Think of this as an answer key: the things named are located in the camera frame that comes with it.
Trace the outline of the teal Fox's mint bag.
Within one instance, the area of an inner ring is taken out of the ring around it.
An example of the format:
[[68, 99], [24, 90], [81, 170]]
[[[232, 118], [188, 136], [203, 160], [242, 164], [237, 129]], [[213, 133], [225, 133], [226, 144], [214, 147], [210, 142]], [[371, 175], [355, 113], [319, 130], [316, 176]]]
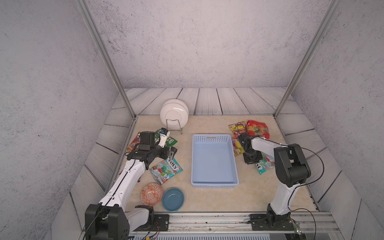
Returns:
[[174, 177], [182, 171], [182, 167], [179, 165], [175, 158], [172, 160], [163, 160], [150, 168], [150, 172], [154, 180], [159, 185], [163, 185], [170, 178]]
[[262, 153], [262, 159], [255, 164], [260, 175], [275, 168], [275, 160], [273, 157]]

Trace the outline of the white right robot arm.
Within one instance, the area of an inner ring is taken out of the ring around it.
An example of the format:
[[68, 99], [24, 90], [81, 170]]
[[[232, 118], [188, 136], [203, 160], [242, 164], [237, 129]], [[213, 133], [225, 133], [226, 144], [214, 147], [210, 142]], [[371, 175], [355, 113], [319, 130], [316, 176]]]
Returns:
[[267, 207], [266, 224], [270, 227], [281, 226], [290, 218], [290, 201], [311, 176], [302, 148], [298, 144], [282, 145], [263, 136], [250, 136], [248, 133], [239, 134], [238, 140], [245, 151], [243, 157], [246, 164], [259, 163], [263, 155], [274, 159], [275, 172], [280, 183], [274, 199]]

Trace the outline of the green Fox's spring tea bag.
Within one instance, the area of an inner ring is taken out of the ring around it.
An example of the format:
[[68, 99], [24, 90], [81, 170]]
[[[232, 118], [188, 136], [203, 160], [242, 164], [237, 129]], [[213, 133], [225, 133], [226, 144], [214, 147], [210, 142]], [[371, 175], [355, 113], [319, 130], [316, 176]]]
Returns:
[[159, 145], [161, 147], [172, 147], [178, 141], [170, 136], [170, 132], [161, 128], [155, 132], [155, 145]]

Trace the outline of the light blue plastic basket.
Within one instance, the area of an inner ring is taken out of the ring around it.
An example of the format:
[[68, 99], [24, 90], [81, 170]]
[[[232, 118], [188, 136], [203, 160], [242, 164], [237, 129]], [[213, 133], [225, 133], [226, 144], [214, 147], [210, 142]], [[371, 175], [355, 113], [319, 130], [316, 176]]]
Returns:
[[239, 185], [230, 135], [193, 135], [191, 183], [196, 188], [234, 188]]

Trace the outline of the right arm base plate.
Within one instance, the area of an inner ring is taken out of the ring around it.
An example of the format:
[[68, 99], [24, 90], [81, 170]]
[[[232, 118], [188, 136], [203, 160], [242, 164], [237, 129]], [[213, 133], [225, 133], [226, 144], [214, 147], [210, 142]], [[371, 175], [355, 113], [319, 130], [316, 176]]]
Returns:
[[295, 226], [291, 220], [291, 214], [250, 214], [250, 219], [246, 221], [250, 224], [253, 231], [294, 231]]

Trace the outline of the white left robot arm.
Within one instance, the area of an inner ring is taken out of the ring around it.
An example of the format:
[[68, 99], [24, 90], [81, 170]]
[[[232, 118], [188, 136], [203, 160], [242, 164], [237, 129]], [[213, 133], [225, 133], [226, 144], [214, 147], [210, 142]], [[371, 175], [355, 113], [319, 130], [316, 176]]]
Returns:
[[98, 204], [90, 204], [85, 212], [84, 240], [129, 240], [131, 232], [148, 232], [146, 239], [151, 239], [162, 227], [155, 215], [154, 208], [138, 205], [126, 212], [125, 207], [139, 178], [149, 169], [155, 158], [172, 160], [177, 153], [175, 147], [136, 145], [127, 154], [128, 160], [123, 172], [111, 189]]

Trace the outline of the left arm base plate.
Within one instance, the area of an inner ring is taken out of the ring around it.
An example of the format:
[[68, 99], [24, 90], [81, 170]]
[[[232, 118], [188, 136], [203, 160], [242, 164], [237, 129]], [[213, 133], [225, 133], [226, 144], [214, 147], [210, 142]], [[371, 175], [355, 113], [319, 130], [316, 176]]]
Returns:
[[134, 230], [134, 232], [167, 232], [169, 229], [170, 215], [168, 214], [155, 214], [152, 217], [152, 221], [140, 226]]

